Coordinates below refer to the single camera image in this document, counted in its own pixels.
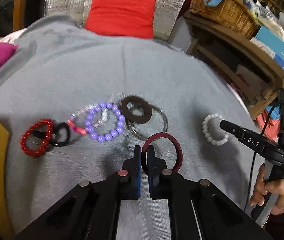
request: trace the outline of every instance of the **black hair tie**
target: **black hair tie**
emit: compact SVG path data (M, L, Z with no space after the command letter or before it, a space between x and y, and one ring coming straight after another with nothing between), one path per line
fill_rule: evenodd
M69 130L69 126L68 126L67 123L62 122L62 123L59 123L58 125L54 126L53 134L55 134L55 137L56 137L56 135L59 133L59 131L63 128L66 130L66 140L65 141L56 141L56 142L50 140L49 143L51 145L53 145L55 147L63 147L63 146L65 146L69 143L70 130ZM41 139L41 140L45 139L45 134L46 134L46 132L40 132L40 131L37 131L37 130L32 131L32 135L35 136L36 138Z

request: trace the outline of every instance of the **gray fabric surface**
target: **gray fabric surface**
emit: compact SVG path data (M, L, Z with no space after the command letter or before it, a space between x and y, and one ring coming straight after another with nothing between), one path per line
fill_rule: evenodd
M72 133L72 144L37 159L20 150L21 135L39 119L62 122L80 107L112 95L117 101L136 94L161 108L169 121L168 132L183 150L180 173L194 181L209 179L244 207L253 152L236 138L213 146L201 128L204 117L213 113L248 129L255 126L203 62L152 40L98 36L80 29L69 16L40 19L16 44L17 53L0 70L0 122L11 134L6 198L16 233L82 179L97 182L119 170L133 156L134 146L143 145L125 129L103 144ZM221 136L216 120L209 124L211 131L217 130L215 136ZM157 113L137 126L147 136L162 128ZM173 145L161 139L154 147L157 156L173 167ZM258 157L253 180L262 162ZM151 201L144 173L141 191L139 201L122 202L117 239L170 239L167 202Z

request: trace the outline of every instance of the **red cushion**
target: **red cushion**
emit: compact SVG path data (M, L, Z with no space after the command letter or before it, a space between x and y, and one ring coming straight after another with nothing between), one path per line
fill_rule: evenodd
M99 35L153 38L156 0L92 0L85 29Z

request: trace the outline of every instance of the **wicker basket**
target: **wicker basket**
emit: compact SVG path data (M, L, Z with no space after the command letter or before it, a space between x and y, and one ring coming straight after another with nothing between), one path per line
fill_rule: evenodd
M248 39L259 28L241 0L222 0L216 7L206 6L203 0L191 0L189 11L220 23Z

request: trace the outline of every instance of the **metal bangle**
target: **metal bangle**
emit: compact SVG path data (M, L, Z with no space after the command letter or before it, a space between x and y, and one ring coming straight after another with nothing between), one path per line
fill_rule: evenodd
M153 106L153 105L150 105L151 108L153 110L155 110L156 112L158 112L162 118L163 118L163 121L164 121L164 127L163 127L163 132L167 132L168 131L168 127L169 127L169 124L168 124L168 119L166 117L166 115L162 112L161 109L157 108L156 106ZM134 111L135 109L137 109L138 107L136 106L133 106L130 111ZM138 139L142 140L142 141L146 141L148 139L148 137L145 137L143 135L140 135L137 131L135 131L135 129L131 126L131 122L129 119L126 120L126 125L129 129L129 131Z

